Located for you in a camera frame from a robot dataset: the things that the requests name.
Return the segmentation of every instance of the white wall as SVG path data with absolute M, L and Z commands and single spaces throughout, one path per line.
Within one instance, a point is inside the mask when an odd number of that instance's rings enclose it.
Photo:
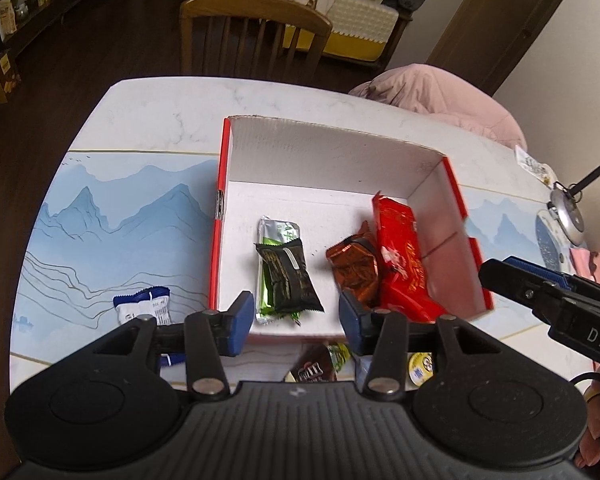
M 425 0 L 404 29 L 387 68 L 426 62 L 461 3 L 462 0 Z
M 564 184 L 600 164 L 600 0 L 563 0 L 494 97 Z M 580 205 L 590 248 L 600 251 L 600 179 Z

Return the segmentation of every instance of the silver and green wrapper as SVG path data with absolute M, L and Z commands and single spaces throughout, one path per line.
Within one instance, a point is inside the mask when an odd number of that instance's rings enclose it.
M 258 224 L 258 243 L 267 245 L 282 245 L 300 237 L 300 228 L 293 222 L 272 220 L 266 216 L 260 218 Z M 271 303 L 272 295 L 265 285 L 262 258 L 258 259 L 258 285 L 256 287 L 256 320 L 262 324 L 270 323 L 282 317 L 290 317 L 297 324 L 299 313 L 281 315 L 276 312 Z

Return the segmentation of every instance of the cardboard box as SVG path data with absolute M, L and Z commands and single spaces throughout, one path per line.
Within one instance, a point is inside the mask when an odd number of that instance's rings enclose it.
M 255 291 L 257 225 L 266 215 L 300 227 L 307 269 L 325 312 L 262 325 L 252 336 L 342 338 L 338 289 L 325 250 L 373 225 L 381 191 L 414 211 L 431 297 L 472 319 L 493 308 L 478 280 L 482 262 L 464 232 L 466 208 L 448 158 L 440 152 L 363 132 L 264 117 L 225 120 L 211 260 L 211 308 L 225 310 Z
M 20 74 L 8 51 L 0 52 L 0 104 L 5 104 L 20 85 Z

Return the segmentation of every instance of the person's hand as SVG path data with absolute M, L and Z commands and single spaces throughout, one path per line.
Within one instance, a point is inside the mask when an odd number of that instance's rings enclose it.
M 577 467 L 592 466 L 600 460 L 600 382 L 592 381 L 584 393 L 587 401 L 587 429 L 580 441 L 574 463 Z

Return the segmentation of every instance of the wooden door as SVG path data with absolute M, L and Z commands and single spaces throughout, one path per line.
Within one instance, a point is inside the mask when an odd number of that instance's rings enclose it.
M 427 63 L 493 95 L 562 0 L 463 0 Z

